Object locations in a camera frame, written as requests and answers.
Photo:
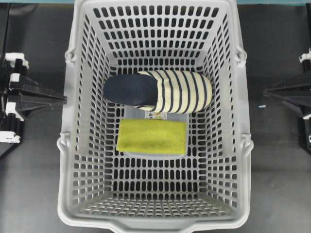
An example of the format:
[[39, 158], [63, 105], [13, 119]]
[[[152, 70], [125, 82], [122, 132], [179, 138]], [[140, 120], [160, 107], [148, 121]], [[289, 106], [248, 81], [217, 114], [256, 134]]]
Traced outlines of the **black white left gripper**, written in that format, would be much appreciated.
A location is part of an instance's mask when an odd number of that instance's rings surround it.
[[[27, 73], [29, 62], [24, 53], [10, 52], [0, 56], [0, 141], [20, 143], [21, 114], [42, 109], [51, 109], [67, 103], [67, 98], [33, 79], [23, 76]], [[18, 83], [22, 92], [38, 96], [18, 95], [10, 84]]]

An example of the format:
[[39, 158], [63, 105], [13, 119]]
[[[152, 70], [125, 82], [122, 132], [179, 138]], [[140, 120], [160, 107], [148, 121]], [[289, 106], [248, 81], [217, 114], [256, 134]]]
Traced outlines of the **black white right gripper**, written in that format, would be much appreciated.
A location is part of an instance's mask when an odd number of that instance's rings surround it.
[[280, 101], [303, 118], [306, 148], [311, 152], [311, 49], [299, 57], [304, 73], [286, 78], [264, 90], [264, 96]]

